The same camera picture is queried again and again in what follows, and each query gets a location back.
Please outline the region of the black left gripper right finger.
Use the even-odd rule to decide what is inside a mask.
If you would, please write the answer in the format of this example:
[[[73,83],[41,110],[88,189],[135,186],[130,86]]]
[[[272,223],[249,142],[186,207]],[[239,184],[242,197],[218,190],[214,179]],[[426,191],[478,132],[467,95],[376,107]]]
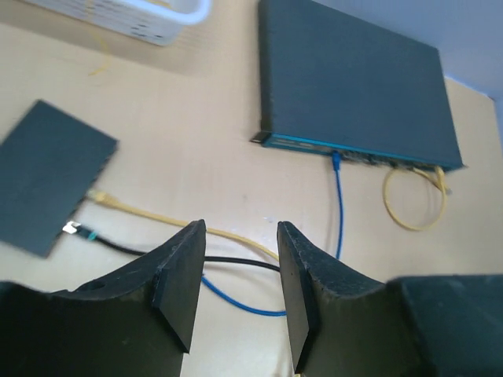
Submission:
[[[501,275],[381,283],[277,227],[293,368],[303,376],[499,376]]]

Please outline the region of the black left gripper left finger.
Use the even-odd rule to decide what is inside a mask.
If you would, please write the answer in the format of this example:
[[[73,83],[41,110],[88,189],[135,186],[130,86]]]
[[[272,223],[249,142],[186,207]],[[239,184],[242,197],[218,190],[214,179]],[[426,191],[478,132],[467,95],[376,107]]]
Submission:
[[[206,226],[74,291],[1,284],[4,376],[177,376],[190,350]]]

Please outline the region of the yellow ethernet cable long loop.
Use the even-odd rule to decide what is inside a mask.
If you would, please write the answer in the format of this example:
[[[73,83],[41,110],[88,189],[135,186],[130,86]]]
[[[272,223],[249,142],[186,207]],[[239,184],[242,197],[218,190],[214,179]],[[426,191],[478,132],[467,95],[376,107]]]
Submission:
[[[423,232],[442,218],[449,188],[441,167],[432,172],[416,167],[389,170],[384,177],[384,207],[393,222],[410,232]]]

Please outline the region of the small black network switch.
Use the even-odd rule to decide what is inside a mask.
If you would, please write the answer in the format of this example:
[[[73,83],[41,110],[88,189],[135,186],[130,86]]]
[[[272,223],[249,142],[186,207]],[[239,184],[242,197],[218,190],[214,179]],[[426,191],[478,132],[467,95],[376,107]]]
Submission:
[[[118,143],[36,101],[1,144],[1,240],[47,257]]]

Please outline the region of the large blue rack network switch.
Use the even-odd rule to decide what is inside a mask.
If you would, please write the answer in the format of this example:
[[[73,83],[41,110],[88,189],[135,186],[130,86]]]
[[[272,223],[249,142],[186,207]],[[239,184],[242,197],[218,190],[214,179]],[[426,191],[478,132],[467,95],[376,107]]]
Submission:
[[[258,4],[265,147],[463,167],[439,51],[313,1]]]

